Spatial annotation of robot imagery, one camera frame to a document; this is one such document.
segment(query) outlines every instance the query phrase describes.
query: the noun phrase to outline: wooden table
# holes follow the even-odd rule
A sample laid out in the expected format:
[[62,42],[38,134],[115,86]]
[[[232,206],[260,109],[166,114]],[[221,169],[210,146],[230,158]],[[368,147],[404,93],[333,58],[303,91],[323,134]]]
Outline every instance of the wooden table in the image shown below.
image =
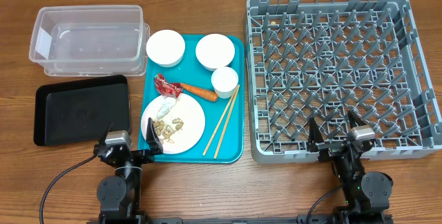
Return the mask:
[[[410,0],[434,89],[442,105],[442,0]],[[61,171],[92,154],[93,142],[37,147],[32,141],[35,91],[74,80],[48,77],[28,59],[40,8],[137,4],[151,32],[218,32],[244,37],[246,0],[0,0],[0,223],[37,223],[44,190]],[[144,77],[129,78],[132,139],[137,140]],[[329,164],[258,165],[251,157],[245,111],[244,154],[232,165],[145,165],[142,207],[152,217],[227,218],[297,216],[337,185]],[[420,160],[365,161],[367,171],[394,179],[387,211],[396,223],[442,222],[442,152]],[[84,223],[99,214],[96,189],[113,168],[94,160],[64,176],[45,205],[46,223]],[[345,204],[341,193],[315,213]]]

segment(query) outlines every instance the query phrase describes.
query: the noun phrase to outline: carrot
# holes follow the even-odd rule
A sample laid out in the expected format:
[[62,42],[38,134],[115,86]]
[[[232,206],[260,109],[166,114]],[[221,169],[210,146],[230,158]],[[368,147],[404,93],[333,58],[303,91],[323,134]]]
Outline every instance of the carrot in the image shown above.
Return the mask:
[[210,90],[199,88],[196,86],[191,86],[185,83],[180,83],[181,87],[186,89],[187,91],[193,93],[194,95],[198,95],[203,99],[206,99],[208,101],[215,102],[218,100],[218,95]]

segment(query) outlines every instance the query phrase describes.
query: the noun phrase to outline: teal tray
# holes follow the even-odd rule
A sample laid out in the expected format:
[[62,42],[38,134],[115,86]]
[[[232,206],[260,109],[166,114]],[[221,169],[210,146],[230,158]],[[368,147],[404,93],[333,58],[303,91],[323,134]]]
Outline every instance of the teal tray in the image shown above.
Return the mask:
[[[193,86],[213,90],[211,84],[212,72],[205,69],[196,59],[195,55],[196,44],[204,35],[182,36],[186,42],[186,50],[184,51],[182,61],[177,66],[174,66],[173,68],[163,68],[151,60],[148,61],[142,114],[148,103],[160,95],[153,86],[153,77],[158,73],[163,74],[168,82],[187,83]],[[206,149],[207,142],[212,136],[213,130],[220,120],[222,112],[229,99],[218,99],[217,102],[209,102],[203,100],[201,97],[184,91],[184,93],[193,96],[193,98],[201,104],[204,115],[206,116],[204,133],[202,134],[200,141],[188,151],[179,154],[163,154],[155,156],[156,162],[232,163],[237,161],[242,155],[242,151],[244,150],[244,45],[237,37],[228,36],[228,38],[235,46],[235,57],[233,58],[230,67],[235,69],[238,73],[240,90],[217,159],[213,159],[213,156],[215,155],[215,150],[218,145],[218,140],[220,139],[226,116],[224,117],[224,121],[221,123],[207,154],[203,156],[202,152]],[[148,145],[143,138],[141,130],[138,136],[138,149],[148,149]]]

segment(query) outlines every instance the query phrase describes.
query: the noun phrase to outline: gray plastic crate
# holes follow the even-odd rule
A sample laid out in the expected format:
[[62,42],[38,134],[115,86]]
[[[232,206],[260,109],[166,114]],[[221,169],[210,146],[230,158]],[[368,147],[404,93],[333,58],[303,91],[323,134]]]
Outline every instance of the gray plastic crate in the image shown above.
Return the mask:
[[313,162],[308,119],[342,142],[353,110],[376,132],[364,158],[442,148],[437,106],[408,0],[247,0],[247,69],[256,162]]

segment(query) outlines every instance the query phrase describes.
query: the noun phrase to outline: chopstick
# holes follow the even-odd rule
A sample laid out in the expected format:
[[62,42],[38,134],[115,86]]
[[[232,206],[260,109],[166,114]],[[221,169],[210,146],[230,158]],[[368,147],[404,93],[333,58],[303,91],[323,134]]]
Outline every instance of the chopstick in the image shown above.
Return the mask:
[[237,87],[238,88],[236,89],[235,93],[233,94],[232,107],[230,108],[229,114],[227,115],[226,122],[224,123],[224,128],[223,128],[222,133],[221,133],[220,141],[218,141],[218,147],[216,147],[215,156],[213,157],[214,159],[216,159],[218,157],[218,152],[220,151],[220,147],[221,147],[221,144],[222,144],[222,139],[224,137],[224,134],[226,133],[227,125],[228,125],[229,120],[230,120],[230,115],[232,114],[233,107],[235,106],[236,96],[238,96],[238,91],[240,89],[240,85],[237,85]]
[[213,140],[213,138],[215,137],[215,134],[216,134],[216,132],[218,131],[218,128],[220,127],[220,124],[221,124],[221,122],[222,122],[222,119],[224,119],[224,115],[226,114],[227,109],[229,108],[230,103],[232,102],[233,96],[238,92],[238,89],[239,89],[239,88],[240,88],[240,85],[237,85],[236,88],[235,88],[235,91],[233,92],[233,95],[230,97],[230,100],[229,100],[229,102],[228,102],[227,105],[226,105],[226,109],[224,109],[224,112],[223,112],[222,115],[221,115],[220,121],[218,121],[218,124],[217,124],[216,127],[215,127],[215,131],[213,131],[213,134],[212,134],[212,136],[210,137],[209,142],[207,143],[206,149],[205,149],[204,152],[202,153],[203,156],[206,155],[207,150],[209,149],[210,144],[212,143],[212,140]]

